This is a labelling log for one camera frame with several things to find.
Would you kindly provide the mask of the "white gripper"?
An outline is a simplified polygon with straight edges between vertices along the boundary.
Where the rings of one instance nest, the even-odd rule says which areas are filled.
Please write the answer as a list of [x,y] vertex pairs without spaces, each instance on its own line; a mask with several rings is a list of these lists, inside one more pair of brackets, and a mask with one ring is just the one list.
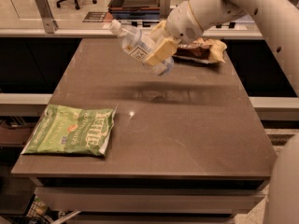
[[180,41],[190,44],[203,32],[190,4],[182,2],[170,12],[167,20],[160,21],[149,32],[149,37],[157,43],[144,60],[144,64],[154,66],[163,62],[177,52]]

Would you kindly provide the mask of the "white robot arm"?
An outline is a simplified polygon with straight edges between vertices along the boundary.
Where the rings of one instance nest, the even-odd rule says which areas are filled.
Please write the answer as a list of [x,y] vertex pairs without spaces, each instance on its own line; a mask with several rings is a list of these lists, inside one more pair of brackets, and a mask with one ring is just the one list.
[[[299,9],[288,0],[188,0],[154,27],[156,42],[146,63],[172,56],[180,43],[189,44],[210,27],[249,14],[299,95]],[[299,135],[280,151],[269,183],[266,224],[299,224]]]

